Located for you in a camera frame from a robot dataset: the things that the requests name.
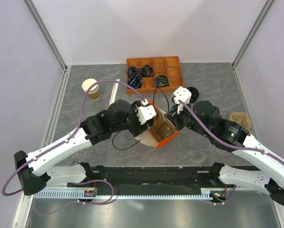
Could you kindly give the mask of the orange paper bag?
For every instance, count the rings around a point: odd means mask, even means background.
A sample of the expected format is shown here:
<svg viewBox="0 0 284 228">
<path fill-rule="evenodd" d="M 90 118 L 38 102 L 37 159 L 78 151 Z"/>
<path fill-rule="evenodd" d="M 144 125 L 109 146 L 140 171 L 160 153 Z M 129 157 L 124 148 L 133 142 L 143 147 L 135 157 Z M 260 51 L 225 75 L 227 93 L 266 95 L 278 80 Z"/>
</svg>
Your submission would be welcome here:
<svg viewBox="0 0 284 228">
<path fill-rule="evenodd" d="M 147 131 L 143 132 L 141 135 L 135 137 L 137 142 L 135 142 L 133 145 L 127 148 L 119 148 L 114 143 L 115 137 L 121 132 L 119 131 L 118 133 L 116 133 L 116 135 L 112 139 L 112 145 L 115 149 L 120 150 L 120 151 L 125 151 L 125 150 L 128 150 L 134 147 L 138 143 L 141 143 L 148 147 L 161 148 L 167 145 L 168 143 L 170 143 L 180 134 L 180 131 L 177 130 L 176 126 L 164 116 L 166 112 L 162 110 L 159 106 L 157 106 L 157 104 L 154 102 L 155 95 L 158 89 L 163 93 L 167 101 L 168 110 L 170 109 L 167 96 L 165 95 L 165 93 L 162 91 L 161 88 L 157 87 L 154 90 L 153 100 L 151 102 L 151 104 L 154 107 L 154 110 L 156 111 L 156 116 L 154 118 L 152 127 L 148 129 Z"/>
</svg>

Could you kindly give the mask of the stack of paper cups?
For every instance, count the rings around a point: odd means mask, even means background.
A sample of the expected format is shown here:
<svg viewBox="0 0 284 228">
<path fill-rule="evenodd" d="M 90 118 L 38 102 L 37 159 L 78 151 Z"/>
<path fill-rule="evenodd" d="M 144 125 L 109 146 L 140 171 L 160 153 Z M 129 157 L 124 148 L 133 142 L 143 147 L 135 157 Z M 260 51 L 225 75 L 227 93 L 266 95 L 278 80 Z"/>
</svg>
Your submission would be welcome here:
<svg viewBox="0 0 284 228">
<path fill-rule="evenodd" d="M 83 91 L 88 91 L 87 96 L 91 100 L 98 100 L 100 97 L 99 85 L 95 85 L 96 82 L 95 79 L 89 78 L 82 83 Z"/>
</svg>

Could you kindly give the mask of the stack of black lids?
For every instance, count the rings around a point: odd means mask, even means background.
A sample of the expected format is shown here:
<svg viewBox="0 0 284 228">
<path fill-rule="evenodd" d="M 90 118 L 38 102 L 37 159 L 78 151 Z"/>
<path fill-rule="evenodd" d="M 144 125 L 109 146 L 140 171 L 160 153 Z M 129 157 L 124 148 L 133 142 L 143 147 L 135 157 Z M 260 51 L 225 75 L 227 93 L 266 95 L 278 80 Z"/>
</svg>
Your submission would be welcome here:
<svg viewBox="0 0 284 228">
<path fill-rule="evenodd" d="M 190 86 L 190 87 L 187 87 L 187 89 L 190 91 L 191 93 L 191 97 L 190 97 L 190 101 L 189 103 L 192 104 L 192 103 L 195 103 L 197 100 L 198 100 L 198 97 L 199 97 L 199 91 L 197 88 L 193 87 L 193 86 Z"/>
</svg>

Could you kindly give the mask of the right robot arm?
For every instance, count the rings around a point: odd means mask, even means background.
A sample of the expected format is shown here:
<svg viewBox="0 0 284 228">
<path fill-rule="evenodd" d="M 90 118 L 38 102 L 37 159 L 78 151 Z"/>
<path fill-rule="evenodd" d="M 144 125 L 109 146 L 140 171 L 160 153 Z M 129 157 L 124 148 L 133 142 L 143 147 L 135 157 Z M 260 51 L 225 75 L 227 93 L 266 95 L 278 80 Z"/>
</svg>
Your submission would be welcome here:
<svg viewBox="0 0 284 228">
<path fill-rule="evenodd" d="M 175 104 L 165 117 L 178 130 L 186 127 L 208 138 L 217 148 L 257 167 L 256 171 L 249 171 L 216 162 L 207 176 L 211 186 L 225 184 L 250 188 L 267 194 L 284 206 L 284 159 L 261 144 L 246 128 L 222 118 L 219 108 L 209 101 L 200 101 L 193 106 Z"/>
</svg>

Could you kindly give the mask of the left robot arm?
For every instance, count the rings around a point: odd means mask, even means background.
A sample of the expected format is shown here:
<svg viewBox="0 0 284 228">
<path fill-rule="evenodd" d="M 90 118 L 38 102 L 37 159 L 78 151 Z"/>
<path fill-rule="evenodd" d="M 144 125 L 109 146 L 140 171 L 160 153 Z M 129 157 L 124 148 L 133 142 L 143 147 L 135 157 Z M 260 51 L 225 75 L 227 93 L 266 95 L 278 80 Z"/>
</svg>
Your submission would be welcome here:
<svg viewBox="0 0 284 228">
<path fill-rule="evenodd" d="M 87 163 L 64 167 L 56 164 L 82 149 L 110 139 L 113 133 L 128 130 L 137 136 L 151 127 L 155 116 L 156 111 L 148 102 L 129 104 L 118 100 L 50 145 L 30 153 L 15 153 L 16 168 L 23 167 L 18 177 L 24 194 L 33 195 L 47 186 L 68 183 L 91 186 L 94 175 Z"/>
</svg>

